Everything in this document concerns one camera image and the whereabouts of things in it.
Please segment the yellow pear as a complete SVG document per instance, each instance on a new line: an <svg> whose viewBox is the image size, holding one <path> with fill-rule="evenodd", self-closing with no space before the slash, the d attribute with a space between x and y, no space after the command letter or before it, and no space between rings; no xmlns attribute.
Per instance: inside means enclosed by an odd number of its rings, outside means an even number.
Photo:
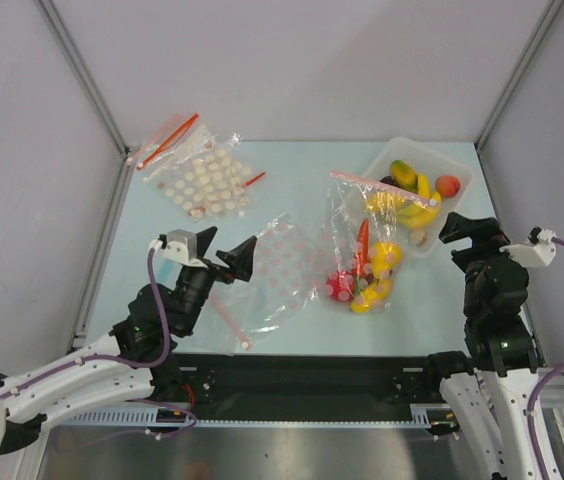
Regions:
<svg viewBox="0 0 564 480"><path fill-rule="evenodd" d="M402 248L393 242L376 242L369 247L368 254L372 274L377 278L389 276L403 259Z"/></svg>

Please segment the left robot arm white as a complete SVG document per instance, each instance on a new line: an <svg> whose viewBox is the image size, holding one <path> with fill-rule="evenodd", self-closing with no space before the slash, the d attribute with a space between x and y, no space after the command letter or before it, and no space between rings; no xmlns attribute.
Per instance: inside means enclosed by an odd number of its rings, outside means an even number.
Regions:
<svg viewBox="0 0 564 480"><path fill-rule="evenodd" d="M0 373L0 455L35 443L63 420L116 402L165 401L182 388L174 350L190 337L217 283L248 282L257 239L205 254L217 227L194 233L173 230L154 239L148 255L179 265L174 287L149 282L128 305L125 320L93 343L36 370L8 377Z"/></svg>

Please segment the red chili pepper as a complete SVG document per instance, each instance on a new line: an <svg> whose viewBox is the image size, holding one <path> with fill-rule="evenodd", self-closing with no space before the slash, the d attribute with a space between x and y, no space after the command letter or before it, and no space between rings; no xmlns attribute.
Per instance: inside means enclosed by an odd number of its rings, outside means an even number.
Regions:
<svg viewBox="0 0 564 480"><path fill-rule="evenodd" d="M369 219L365 218L358 230L357 234L357 250L356 250L356 276L368 263L368 248L369 248Z"/></svg>

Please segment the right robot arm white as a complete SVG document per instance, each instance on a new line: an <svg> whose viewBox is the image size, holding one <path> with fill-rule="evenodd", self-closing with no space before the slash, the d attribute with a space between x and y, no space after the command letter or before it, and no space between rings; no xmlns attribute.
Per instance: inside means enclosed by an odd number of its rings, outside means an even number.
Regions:
<svg viewBox="0 0 564 480"><path fill-rule="evenodd" d="M528 298L529 271L547 267L556 256L554 232L534 228L523 244L513 244L494 218L448 214L439 234L448 244L465 238L470 247L454 250L464 274L465 343L468 352L432 356L438 367L425 373L423 388L446 401L488 479L558 479L542 414L539 354L520 312Z"/></svg>

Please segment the red apple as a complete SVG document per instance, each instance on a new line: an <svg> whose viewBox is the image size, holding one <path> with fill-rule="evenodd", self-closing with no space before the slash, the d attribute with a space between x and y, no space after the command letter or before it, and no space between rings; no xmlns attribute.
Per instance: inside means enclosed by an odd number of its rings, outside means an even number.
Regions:
<svg viewBox="0 0 564 480"><path fill-rule="evenodd" d="M338 302L350 302L354 297L354 279L350 272L338 270L328 275L325 294Z"/></svg>

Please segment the yellow pepper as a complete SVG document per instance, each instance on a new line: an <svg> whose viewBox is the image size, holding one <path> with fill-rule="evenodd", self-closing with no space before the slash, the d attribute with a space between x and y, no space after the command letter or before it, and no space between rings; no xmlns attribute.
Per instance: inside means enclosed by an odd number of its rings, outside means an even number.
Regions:
<svg viewBox="0 0 564 480"><path fill-rule="evenodd" d="M356 314L363 314L380 308L386 303L392 288L393 281L390 278L369 284L366 289L354 297L350 305L351 311Z"/></svg>

